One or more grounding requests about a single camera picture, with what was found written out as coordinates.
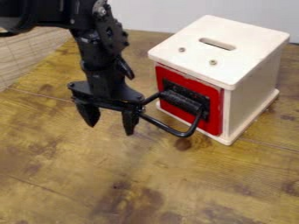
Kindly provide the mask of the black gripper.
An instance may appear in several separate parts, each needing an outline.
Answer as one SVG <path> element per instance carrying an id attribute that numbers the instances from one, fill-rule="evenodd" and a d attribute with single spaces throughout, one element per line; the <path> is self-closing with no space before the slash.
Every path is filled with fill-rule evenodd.
<path id="1" fill-rule="evenodd" d="M 140 114 L 144 112 L 142 93 L 127 85 L 127 79 L 134 79 L 134 71 L 122 56 L 111 61 L 80 61 L 82 71 L 87 79 L 68 84 L 72 100 L 79 114 L 90 127 L 99 122 L 99 109 L 122 112 L 123 126 L 128 136 L 135 134 Z"/>

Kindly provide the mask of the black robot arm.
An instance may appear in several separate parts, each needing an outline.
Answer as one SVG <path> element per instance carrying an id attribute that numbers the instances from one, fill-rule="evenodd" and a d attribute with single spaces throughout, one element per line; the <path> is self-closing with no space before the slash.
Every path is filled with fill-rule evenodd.
<path id="1" fill-rule="evenodd" d="M 108 0 L 0 0 L 0 38 L 43 26 L 68 30 L 76 40 L 87 79 L 70 83 L 68 89 L 87 125 L 96 125 L 102 109 L 116 110 L 132 135 L 144 96 L 126 83 L 135 78 L 122 56 L 128 34 Z"/>

